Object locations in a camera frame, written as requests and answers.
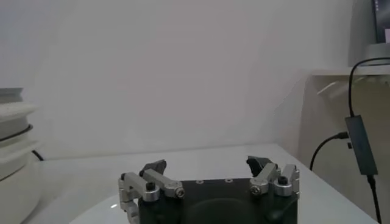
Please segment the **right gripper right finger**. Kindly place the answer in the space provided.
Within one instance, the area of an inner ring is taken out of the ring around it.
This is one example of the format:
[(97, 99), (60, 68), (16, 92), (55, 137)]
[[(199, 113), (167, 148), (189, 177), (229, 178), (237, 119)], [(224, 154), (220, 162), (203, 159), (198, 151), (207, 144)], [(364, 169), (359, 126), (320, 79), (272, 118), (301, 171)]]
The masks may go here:
[(248, 156), (246, 163), (252, 173), (249, 187), (253, 196), (267, 194), (270, 190), (279, 197), (300, 194), (300, 171), (296, 165), (288, 164), (281, 170), (270, 159), (256, 156)]

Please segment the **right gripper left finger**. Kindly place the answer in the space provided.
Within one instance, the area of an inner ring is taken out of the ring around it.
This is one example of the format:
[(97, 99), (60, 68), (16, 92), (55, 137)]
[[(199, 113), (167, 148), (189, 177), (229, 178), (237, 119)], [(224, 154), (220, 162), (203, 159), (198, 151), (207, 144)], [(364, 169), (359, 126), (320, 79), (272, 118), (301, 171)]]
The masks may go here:
[(167, 162), (164, 159), (148, 163), (139, 173), (122, 173), (118, 179), (120, 208), (127, 214), (129, 223), (140, 223), (138, 204), (134, 200), (156, 203), (162, 197), (185, 198), (181, 181), (164, 176)]

